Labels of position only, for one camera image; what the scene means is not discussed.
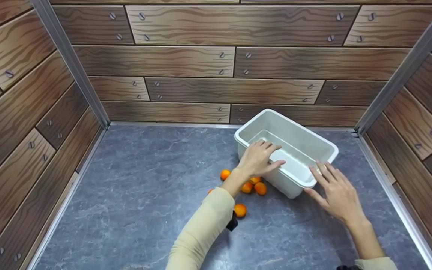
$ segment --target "white plastic bin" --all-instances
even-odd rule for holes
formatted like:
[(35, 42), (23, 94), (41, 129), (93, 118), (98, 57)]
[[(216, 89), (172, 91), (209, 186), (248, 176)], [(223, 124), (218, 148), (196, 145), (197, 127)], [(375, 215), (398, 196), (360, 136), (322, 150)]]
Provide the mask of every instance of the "white plastic bin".
[(272, 109), (254, 116), (234, 138), (240, 159), (249, 145), (260, 139), (282, 146), (271, 155), (270, 163), (283, 159), (286, 164), (267, 175), (266, 180), (290, 199), (316, 185), (309, 166), (316, 166), (315, 161), (332, 163), (339, 153), (332, 142)]

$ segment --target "beige sleeve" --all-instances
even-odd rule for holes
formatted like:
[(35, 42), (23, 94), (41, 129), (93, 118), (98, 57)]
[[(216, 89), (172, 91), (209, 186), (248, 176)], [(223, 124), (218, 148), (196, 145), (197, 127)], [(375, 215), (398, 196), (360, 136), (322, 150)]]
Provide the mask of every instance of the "beige sleeve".
[(382, 257), (376, 259), (357, 259), (355, 265), (363, 270), (398, 270), (395, 263), (389, 257)]
[(166, 270), (199, 270), (216, 238), (233, 217), (234, 198), (215, 188), (187, 222), (169, 253)]

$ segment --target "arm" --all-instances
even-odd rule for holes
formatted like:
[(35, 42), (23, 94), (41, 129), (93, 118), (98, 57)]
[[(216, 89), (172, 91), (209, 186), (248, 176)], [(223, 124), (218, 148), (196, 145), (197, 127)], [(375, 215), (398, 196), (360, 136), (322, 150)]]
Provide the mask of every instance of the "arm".
[(321, 174), (313, 167), (310, 167), (310, 170), (324, 188), (326, 198), (311, 188), (305, 189), (305, 192), (346, 225), (360, 256), (355, 264), (364, 270), (396, 270), (396, 265), (384, 254), (376, 233), (363, 212), (358, 194), (348, 178), (327, 162), (325, 166), (317, 162), (317, 166)]
[(202, 201), (201, 206), (187, 222), (169, 253), (166, 270), (198, 270), (216, 238), (233, 217), (234, 198), (251, 177), (261, 176), (284, 164), (280, 160), (268, 164), (269, 156), (281, 148), (270, 142), (251, 144), (240, 164), (224, 181)]

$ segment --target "hand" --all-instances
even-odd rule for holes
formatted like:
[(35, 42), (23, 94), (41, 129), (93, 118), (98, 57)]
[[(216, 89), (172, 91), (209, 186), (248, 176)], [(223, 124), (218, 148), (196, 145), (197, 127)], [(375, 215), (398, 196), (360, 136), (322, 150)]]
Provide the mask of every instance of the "hand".
[(244, 152), (236, 168), (245, 171), (250, 177), (259, 177), (269, 173), (286, 163), (284, 160), (278, 160), (269, 164), (269, 157), (278, 149), (281, 149), (280, 145), (273, 145), (264, 140), (252, 143)]
[(326, 199), (311, 188), (305, 188), (304, 191), (315, 199), (324, 210), (342, 221), (346, 226), (366, 222), (367, 218), (361, 207), (358, 194), (348, 178), (328, 162), (325, 163), (326, 167), (319, 161), (316, 164), (322, 175), (314, 167), (310, 167), (310, 170), (324, 188)]

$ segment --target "gray marble floor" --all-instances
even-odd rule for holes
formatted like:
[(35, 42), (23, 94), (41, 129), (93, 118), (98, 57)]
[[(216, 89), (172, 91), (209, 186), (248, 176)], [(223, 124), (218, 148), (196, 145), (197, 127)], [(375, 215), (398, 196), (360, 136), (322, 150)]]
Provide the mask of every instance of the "gray marble floor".
[[(164, 269), (178, 233), (219, 172), (238, 163), (234, 129), (113, 126), (77, 189), (38, 270)], [(379, 241), (400, 270), (427, 267), (355, 138), (319, 132), (360, 193)], [(204, 270), (334, 270), (356, 258), (346, 229), (309, 197), (241, 194), (247, 216), (225, 230)]]

